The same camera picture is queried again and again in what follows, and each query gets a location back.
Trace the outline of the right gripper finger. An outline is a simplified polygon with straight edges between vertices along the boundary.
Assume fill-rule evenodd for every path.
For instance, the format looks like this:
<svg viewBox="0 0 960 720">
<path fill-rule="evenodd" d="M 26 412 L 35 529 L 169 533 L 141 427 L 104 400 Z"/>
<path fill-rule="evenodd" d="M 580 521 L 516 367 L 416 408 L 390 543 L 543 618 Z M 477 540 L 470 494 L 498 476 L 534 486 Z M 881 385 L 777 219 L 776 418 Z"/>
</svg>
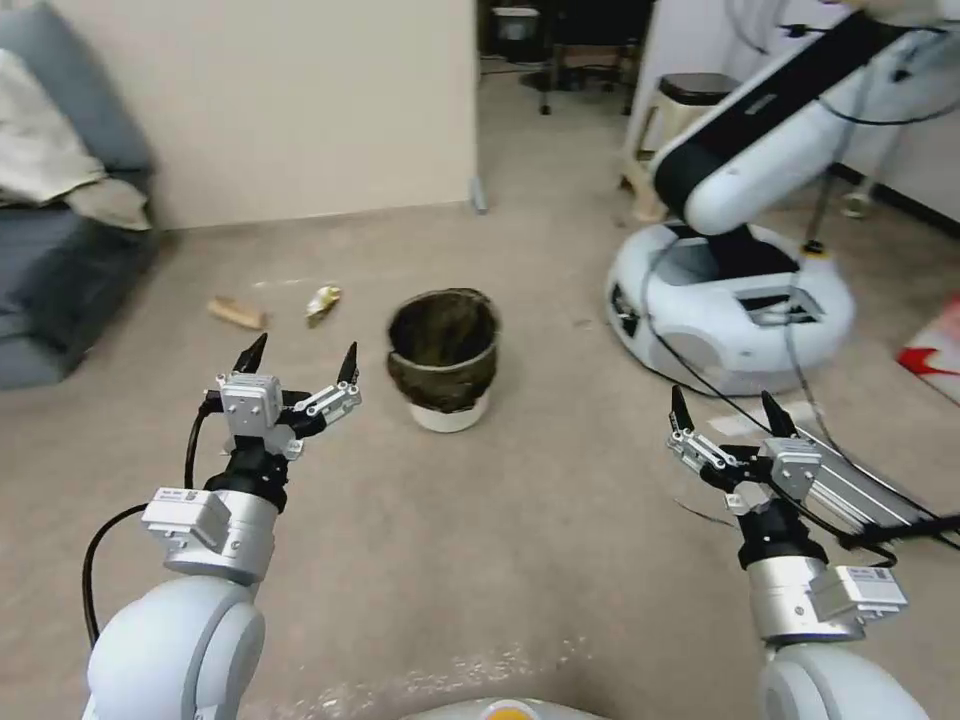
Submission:
<svg viewBox="0 0 960 720">
<path fill-rule="evenodd" d="M 799 432 L 792 416 L 767 390 L 760 395 L 762 406 L 769 422 L 769 433 L 776 438 L 798 439 Z"/>
<path fill-rule="evenodd" d="M 748 480 L 748 465 L 696 431 L 679 385 L 671 388 L 669 420 L 671 433 L 667 446 L 678 459 L 702 481 L 724 493 L 728 510 L 750 512 L 746 499 L 737 490 L 738 485 Z"/>
</svg>

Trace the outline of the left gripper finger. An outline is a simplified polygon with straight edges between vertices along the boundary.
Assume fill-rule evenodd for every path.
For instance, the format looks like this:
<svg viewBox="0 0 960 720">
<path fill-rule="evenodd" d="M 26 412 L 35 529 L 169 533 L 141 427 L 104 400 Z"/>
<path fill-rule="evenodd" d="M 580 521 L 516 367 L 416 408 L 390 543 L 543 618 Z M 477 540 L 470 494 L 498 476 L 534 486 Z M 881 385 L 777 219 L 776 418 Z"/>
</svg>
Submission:
<svg viewBox="0 0 960 720">
<path fill-rule="evenodd" d="M 320 434 L 362 403 L 357 355 L 358 343 L 354 341 L 343 359 L 336 382 L 292 406 L 289 426 L 295 437 Z"/>
<path fill-rule="evenodd" d="M 228 380 L 238 374 L 255 374 L 262 362 L 262 357 L 267 345 L 268 334 L 261 333 L 259 337 L 238 356 L 232 369 L 225 375 L 218 375 L 216 389 L 209 389 L 205 392 L 206 399 L 218 398 L 219 388 Z"/>
</svg>

